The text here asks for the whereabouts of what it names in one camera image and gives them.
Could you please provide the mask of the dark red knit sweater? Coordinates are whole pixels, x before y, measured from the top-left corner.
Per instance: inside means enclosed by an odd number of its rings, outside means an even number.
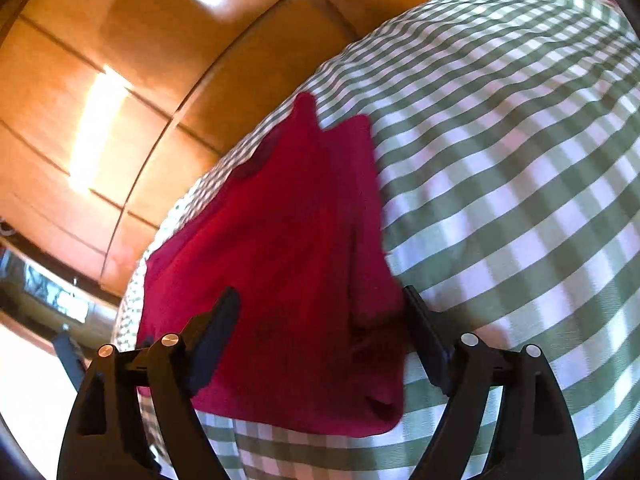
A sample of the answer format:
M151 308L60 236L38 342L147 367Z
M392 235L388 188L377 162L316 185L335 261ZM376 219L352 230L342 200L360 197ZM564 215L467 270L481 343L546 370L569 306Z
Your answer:
M233 288L238 324L194 408L306 434L391 430L407 339L381 220L369 119L323 129L303 92L152 253L138 337L182 330Z

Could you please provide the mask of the wooden glazed door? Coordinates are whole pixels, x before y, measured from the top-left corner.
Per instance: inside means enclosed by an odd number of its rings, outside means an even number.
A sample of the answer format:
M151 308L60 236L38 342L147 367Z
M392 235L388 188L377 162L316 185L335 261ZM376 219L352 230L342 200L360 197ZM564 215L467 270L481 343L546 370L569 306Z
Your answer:
M30 336L66 333L90 354L111 339L119 298L1 222L1 311Z

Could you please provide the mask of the green white checked bed cover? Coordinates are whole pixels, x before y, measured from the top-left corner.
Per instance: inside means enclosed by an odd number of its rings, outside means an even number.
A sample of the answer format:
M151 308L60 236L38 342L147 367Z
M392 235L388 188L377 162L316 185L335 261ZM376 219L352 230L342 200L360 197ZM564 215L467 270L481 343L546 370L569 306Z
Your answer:
M200 177L163 242L312 92L372 120L393 272L488 344L544 349L599 479L639 421L639 40L599 0L425 0L307 77Z

